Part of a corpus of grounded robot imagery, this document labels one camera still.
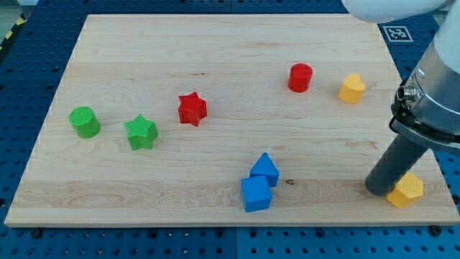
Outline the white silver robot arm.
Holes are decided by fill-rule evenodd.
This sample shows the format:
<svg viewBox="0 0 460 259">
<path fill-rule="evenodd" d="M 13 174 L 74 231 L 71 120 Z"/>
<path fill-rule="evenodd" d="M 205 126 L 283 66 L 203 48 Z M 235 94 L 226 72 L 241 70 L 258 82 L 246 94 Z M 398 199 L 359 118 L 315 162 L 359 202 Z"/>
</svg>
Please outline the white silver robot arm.
<svg viewBox="0 0 460 259">
<path fill-rule="evenodd" d="M 392 103 L 390 129 L 396 133 L 365 178 L 367 190 L 385 196 L 431 149 L 459 155 L 459 1 L 343 0 L 356 18 L 376 24 L 450 9 Z"/>
</svg>

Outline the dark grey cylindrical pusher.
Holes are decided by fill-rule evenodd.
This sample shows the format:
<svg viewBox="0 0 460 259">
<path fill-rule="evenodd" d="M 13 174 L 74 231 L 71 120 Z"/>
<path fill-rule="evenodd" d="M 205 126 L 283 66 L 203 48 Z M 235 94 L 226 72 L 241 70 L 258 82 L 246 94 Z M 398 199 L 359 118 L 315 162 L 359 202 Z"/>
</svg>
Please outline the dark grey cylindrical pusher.
<svg viewBox="0 0 460 259">
<path fill-rule="evenodd" d="M 397 135 L 365 178 L 367 190 L 386 196 L 426 151 L 426 147 Z"/>
</svg>

